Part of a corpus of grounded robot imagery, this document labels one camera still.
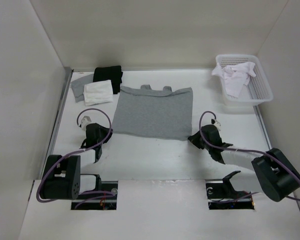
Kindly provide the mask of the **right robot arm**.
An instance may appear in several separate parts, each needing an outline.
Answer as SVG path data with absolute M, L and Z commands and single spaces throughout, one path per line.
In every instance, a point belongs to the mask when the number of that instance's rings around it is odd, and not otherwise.
M 253 171 L 251 190 L 264 193 L 270 200 L 279 202 L 300 188 L 300 174 L 278 148 L 266 152 L 235 147 L 222 140 L 219 130 L 213 124 L 200 127 L 188 137 L 190 143 L 201 150 L 207 150 L 210 157 L 223 165 L 234 165 Z

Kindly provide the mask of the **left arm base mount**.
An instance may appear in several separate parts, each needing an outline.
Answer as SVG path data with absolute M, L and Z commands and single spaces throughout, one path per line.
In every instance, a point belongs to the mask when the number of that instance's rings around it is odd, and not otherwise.
M 117 209 L 118 181 L 102 181 L 98 190 L 101 193 L 79 195 L 71 202 L 75 211 L 107 211 Z

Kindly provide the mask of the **metal table rail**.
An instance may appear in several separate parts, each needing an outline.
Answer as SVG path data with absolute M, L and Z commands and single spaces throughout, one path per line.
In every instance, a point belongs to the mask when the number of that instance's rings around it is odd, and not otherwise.
M 260 108 L 256 105 L 256 106 L 253 107 L 253 110 L 254 110 L 254 113 L 256 115 L 259 127 L 261 129 L 262 136 L 263 136 L 263 138 L 264 138 L 264 140 L 267 144 L 267 149 L 270 150 L 270 149 L 272 149 L 272 145 L 271 145 L 269 135 L 268 135 L 267 130 L 266 130 L 266 126 L 265 126 Z
M 39 179 L 41 179 L 43 177 L 48 156 L 53 153 L 54 148 L 55 148 L 56 139 L 57 139 L 57 135 L 58 135 L 59 128 L 60 128 L 60 122 L 62 119 L 67 95 L 68 95 L 69 88 L 70 88 L 70 82 L 71 82 L 73 71 L 74 71 L 69 66 L 64 67 L 64 70 L 65 70 L 65 78 L 63 81 L 63 87 L 62 87 L 60 99 L 58 102 L 58 107 L 57 107 L 57 111 L 56 111 L 56 115 L 55 115 L 55 119 L 54 119 L 54 123 L 53 123 L 53 128 L 52 128 L 48 148 L 47 148 L 45 157 L 44 157 L 42 165 L 41 165 L 40 175 L 38 177 Z

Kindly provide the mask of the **folded black tank top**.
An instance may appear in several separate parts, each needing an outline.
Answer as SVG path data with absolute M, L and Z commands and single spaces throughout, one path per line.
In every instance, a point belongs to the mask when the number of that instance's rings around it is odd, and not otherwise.
M 111 81 L 113 94 L 116 95 L 121 90 L 123 71 L 120 65 L 109 67 L 97 67 L 94 70 L 93 82 Z

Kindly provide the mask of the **folded white tank top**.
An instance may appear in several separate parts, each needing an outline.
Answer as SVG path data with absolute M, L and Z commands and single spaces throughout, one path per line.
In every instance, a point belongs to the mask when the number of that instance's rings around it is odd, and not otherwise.
M 85 106 L 93 106 L 113 102 L 113 87 L 111 80 L 86 84 L 83 90 Z

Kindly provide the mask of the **folded grey tank top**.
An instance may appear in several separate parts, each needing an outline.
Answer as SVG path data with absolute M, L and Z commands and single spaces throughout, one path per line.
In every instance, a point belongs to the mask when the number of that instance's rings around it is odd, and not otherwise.
M 84 101 L 84 88 L 85 85 L 90 84 L 93 82 L 93 75 L 86 75 L 83 77 L 80 77 L 74 81 L 71 82 L 70 87 L 72 89 L 75 102 L 81 102 Z

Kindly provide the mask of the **right metal table rail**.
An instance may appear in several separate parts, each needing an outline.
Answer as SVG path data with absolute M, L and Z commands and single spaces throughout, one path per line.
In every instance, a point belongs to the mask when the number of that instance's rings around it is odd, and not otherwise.
M 254 113 L 256 115 L 259 127 L 261 129 L 262 136 L 263 136 L 263 138 L 264 138 L 264 140 L 267 144 L 267 149 L 270 150 L 270 149 L 272 149 L 272 145 L 271 145 L 269 135 L 268 135 L 267 130 L 266 130 L 266 126 L 265 126 L 260 108 L 256 105 L 256 106 L 253 107 L 253 110 L 254 110 Z

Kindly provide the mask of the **white plastic laundry basket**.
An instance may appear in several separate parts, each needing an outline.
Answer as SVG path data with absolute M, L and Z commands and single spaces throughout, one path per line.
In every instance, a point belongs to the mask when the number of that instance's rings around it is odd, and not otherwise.
M 249 54 L 219 54 L 215 57 L 216 65 L 220 64 L 223 68 L 225 66 L 234 66 L 241 63 L 253 62 L 255 63 L 254 72 L 256 77 L 251 77 L 248 86 L 244 86 L 239 97 L 232 97 L 227 95 L 225 89 L 225 82 L 218 76 L 221 83 L 223 101 L 228 106 L 247 107 L 257 106 L 264 102 L 273 100 L 273 93 L 270 85 L 263 71 L 259 59 L 254 55 Z

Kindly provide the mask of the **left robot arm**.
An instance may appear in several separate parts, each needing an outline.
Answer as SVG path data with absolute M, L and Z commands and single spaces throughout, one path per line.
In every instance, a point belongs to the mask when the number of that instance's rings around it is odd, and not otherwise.
M 55 200 L 75 200 L 81 188 L 81 156 L 85 150 L 93 150 L 92 163 L 97 163 L 102 156 L 102 145 L 107 143 L 113 130 L 98 123 L 85 126 L 85 136 L 80 149 L 65 156 L 52 154 L 46 161 L 43 177 L 38 187 L 36 198 L 39 202 Z

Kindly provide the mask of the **white tank top in basket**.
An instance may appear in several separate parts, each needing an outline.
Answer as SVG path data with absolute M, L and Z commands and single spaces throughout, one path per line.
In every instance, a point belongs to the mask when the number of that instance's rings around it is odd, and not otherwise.
M 256 77 L 256 73 L 254 72 L 255 65 L 255 63 L 249 61 L 221 67 L 217 63 L 211 75 L 217 76 L 224 81 L 227 95 L 238 98 L 242 89 L 250 83 L 251 77 Z

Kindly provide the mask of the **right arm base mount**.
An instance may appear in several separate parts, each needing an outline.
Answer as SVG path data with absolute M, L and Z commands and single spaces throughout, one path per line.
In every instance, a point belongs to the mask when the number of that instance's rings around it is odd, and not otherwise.
M 237 191 L 230 180 L 240 173 L 236 170 L 222 179 L 213 179 L 205 182 L 209 210 L 254 210 L 252 196 L 247 191 Z

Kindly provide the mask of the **left metal table rail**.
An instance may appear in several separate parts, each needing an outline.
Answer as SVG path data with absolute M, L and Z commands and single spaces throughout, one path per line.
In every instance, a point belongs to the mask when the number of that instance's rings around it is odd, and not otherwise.
M 58 107 L 57 107 L 57 111 L 56 111 L 56 115 L 55 115 L 55 119 L 54 119 L 54 123 L 53 123 L 53 128 L 52 128 L 48 148 L 47 148 L 45 157 L 44 157 L 42 165 L 41 165 L 40 175 L 38 177 L 39 179 L 41 179 L 43 177 L 48 156 L 53 153 L 54 148 L 55 148 L 56 139 L 57 139 L 57 135 L 58 135 L 59 128 L 60 128 L 60 122 L 62 119 L 67 95 L 68 95 L 69 88 L 70 88 L 70 82 L 71 82 L 73 71 L 74 71 L 69 66 L 64 67 L 64 70 L 65 70 L 65 78 L 63 81 L 63 87 L 62 87 L 60 99 L 58 102 Z

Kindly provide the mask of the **grey tank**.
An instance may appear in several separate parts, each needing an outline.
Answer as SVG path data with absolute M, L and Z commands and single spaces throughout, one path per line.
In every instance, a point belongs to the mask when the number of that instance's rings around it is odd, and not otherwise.
M 90 84 L 93 82 L 93 75 L 86 75 L 83 77 L 80 77 L 74 81 L 71 82 L 70 87 L 72 89 L 75 102 L 81 102 L 84 101 L 84 88 L 85 85 Z
M 112 121 L 116 134 L 186 141 L 192 134 L 193 90 L 122 86 Z

